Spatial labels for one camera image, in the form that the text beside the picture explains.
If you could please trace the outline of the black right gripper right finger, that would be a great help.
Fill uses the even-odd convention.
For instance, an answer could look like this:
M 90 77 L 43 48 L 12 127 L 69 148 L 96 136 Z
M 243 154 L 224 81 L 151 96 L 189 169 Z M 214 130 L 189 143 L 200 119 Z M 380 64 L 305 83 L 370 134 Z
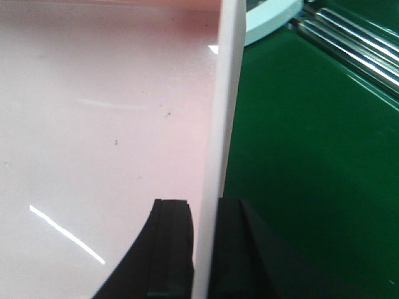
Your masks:
M 309 271 L 241 199 L 218 202 L 213 298 L 314 298 Z

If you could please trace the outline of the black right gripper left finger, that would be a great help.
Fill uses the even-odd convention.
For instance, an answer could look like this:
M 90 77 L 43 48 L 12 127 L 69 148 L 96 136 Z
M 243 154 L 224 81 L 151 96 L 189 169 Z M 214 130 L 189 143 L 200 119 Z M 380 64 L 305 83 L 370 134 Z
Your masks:
M 157 199 L 138 237 L 94 298 L 190 298 L 193 220 L 186 200 Z

